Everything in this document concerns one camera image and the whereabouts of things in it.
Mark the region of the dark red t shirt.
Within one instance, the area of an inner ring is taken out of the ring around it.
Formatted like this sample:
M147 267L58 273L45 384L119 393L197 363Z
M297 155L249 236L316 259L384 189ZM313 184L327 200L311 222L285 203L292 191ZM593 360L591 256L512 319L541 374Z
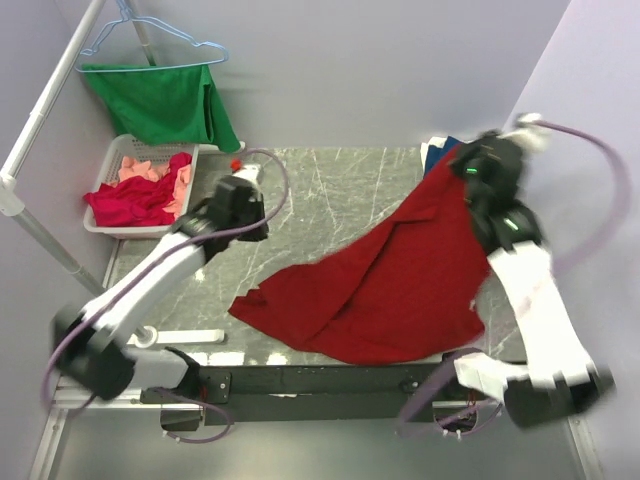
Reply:
M358 365L420 360L481 337L472 304L489 265L452 158L366 235L276 272L230 314L295 350Z

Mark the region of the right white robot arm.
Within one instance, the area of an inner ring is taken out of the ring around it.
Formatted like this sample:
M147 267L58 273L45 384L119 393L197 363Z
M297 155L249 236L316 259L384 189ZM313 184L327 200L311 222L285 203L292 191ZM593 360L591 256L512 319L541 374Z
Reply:
M526 362L465 354L441 371L439 387L452 399L482 392L521 429L583 414L615 389L611 371L597 366L579 340L537 217L517 197L527 157L545 146L537 125L490 132L461 145L450 163L464 181L473 234L504 288Z

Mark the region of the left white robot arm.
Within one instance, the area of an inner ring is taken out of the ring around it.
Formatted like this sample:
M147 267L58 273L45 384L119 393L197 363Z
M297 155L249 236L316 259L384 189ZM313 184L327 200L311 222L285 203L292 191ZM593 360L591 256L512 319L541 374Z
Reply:
M267 238L262 176L256 164L223 176L214 194L180 217L122 280L83 308L60 310L48 368L102 400L135 387L163 388L179 402L199 397L197 362L172 347L136 350L127 343L154 305L233 240Z

